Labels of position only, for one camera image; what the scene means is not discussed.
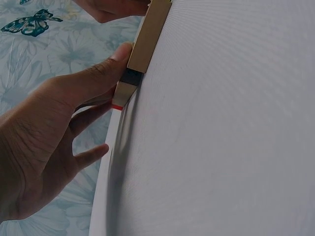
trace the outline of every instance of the white fabric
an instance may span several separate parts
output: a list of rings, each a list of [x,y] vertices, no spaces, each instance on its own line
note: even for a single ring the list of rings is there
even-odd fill
[[[107,231],[313,236],[314,44],[314,0],[174,0]]]

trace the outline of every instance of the blue butterfly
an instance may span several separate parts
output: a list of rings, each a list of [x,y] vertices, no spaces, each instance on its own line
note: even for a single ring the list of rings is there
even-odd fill
[[[29,1],[31,1],[31,0],[20,0],[20,5],[22,5],[22,4],[24,4],[24,3],[27,3],[27,2],[29,2]]]
[[[22,17],[12,21],[4,26],[1,31],[10,33],[21,32],[24,35],[37,37],[48,29],[49,26],[46,21],[62,22],[62,19],[52,16],[53,14],[48,12],[48,10],[41,9],[34,16]]]

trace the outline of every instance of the flower print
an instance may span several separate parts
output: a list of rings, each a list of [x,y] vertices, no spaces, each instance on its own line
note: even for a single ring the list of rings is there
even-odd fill
[[[0,74],[0,107],[12,108],[53,74],[41,74],[42,62],[13,49]]]
[[[74,4],[72,0],[63,0],[58,2],[59,7],[56,8],[56,14],[60,15],[64,20],[72,20],[77,22],[83,9]]]
[[[25,11],[19,3],[19,0],[2,0],[0,1],[0,14],[18,14]]]
[[[66,236],[70,222],[57,202],[51,202],[24,220],[5,221],[0,225],[2,236]]]
[[[77,174],[59,194],[59,206],[66,216],[74,218],[76,226],[88,233],[99,165],[92,164]]]
[[[57,75],[70,74],[103,61],[104,52],[95,50],[101,48],[100,44],[92,35],[75,32],[59,34],[50,45],[54,53],[47,57],[51,72]]]
[[[36,8],[51,8],[55,5],[55,0],[36,0]]]

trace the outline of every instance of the light blue fabric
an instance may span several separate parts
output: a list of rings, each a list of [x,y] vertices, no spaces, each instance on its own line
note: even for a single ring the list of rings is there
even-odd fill
[[[21,2],[0,2],[0,28],[41,9],[63,21],[47,21],[48,29],[37,37],[0,31],[0,114],[25,99],[44,80],[101,62],[122,42],[133,41],[141,20],[129,17],[99,24],[69,0]],[[109,119],[110,113],[84,131],[74,141],[74,152],[104,143]],[[37,214],[2,223],[0,236],[87,236],[98,168],[99,162],[79,173]]]

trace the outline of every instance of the finger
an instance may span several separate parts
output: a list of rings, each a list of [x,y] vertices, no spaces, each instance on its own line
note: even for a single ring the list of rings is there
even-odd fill
[[[99,3],[101,10],[122,16],[145,16],[150,1],[112,0],[106,4]]]
[[[44,82],[40,92],[77,108],[108,92],[123,75],[132,51],[131,43],[122,44],[106,61],[81,72],[55,77]]]
[[[111,107],[111,102],[107,102],[103,105],[95,106],[76,114],[69,123],[69,127],[74,138],[90,124],[100,118],[104,113],[108,112]]]
[[[108,145],[102,144],[91,150],[76,155],[75,160],[77,161],[79,170],[82,170],[99,160],[108,152],[108,150]]]
[[[116,86],[112,87],[107,93],[102,94],[101,96],[98,96],[96,98],[90,99],[89,101],[78,106],[75,109],[75,111],[78,111],[79,109],[87,107],[87,106],[96,106],[96,105],[105,104],[106,102],[110,101],[113,98],[115,90],[116,90]]]

